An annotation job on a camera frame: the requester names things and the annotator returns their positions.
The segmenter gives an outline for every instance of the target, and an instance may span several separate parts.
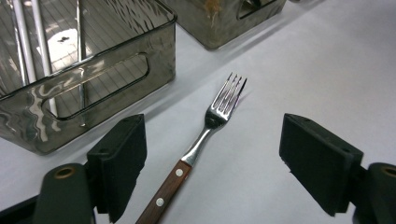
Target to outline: bin handle cutout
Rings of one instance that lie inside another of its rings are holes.
[[[149,75],[149,58],[146,53],[138,53],[122,62],[100,71],[100,75],[93,79],[82,82],[87,88],[87,104],[80,108],[78,87],[65,90],[43,101],[42,111],[57,120],[70,120],[84,114],[96,105],[122,93]],[[58,115],[50,112],[50,101],[55,99],[58,107]]]
[[[244,0],[238,10],[238,20],[242,20],[276,2],[276,0]]]

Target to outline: stainless steel fork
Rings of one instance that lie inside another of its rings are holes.
[[[206,110],[205,126],[198,138],[166,177],[136,223],[157,223],[160,220],[173,196],[187,178],[207,139],[230,120],[246,82],[246,78],[230,74],[213,103]]]

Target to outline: wooden handle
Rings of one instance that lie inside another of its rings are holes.
[[[172,201],[173,196],[180,188],[181,184],[189,174],[191,167],[184,161],[178,161],[171,173],[166,177],[163,184],[155,193],[154,197],[148,203],[145,211],[143,211],[136,224],[157,223],[166,207]]]

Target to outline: clear plastic bin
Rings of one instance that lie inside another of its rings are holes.
[[[16,8],[1,2],[2,138],[48,154],[174,79],[176,14],[161,1],[39,1],[49,76],[30,3],[22,8],[37,81],[29,84]]]
[[[177,23],[207,49],[217,49],[279,13],[286,0],[163,0]]]

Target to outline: white table surface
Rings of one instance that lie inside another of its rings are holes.
[[[39,192],[51,168],[76,161],[106,127],[146,116],[148,158],[119,223],[134,223],[203,127],[224,79],[248,77],[231,121],[208,141],[163,223],[351,223],[329,217],[278,156],[283,115],[310,118],[396,163],[396,2],[288,1],[281,14],[215,51],[177,27],[177,78],[61,150],[40,157],[0,139],[0,210]],[[106,223],[106,216],[98,216]]]

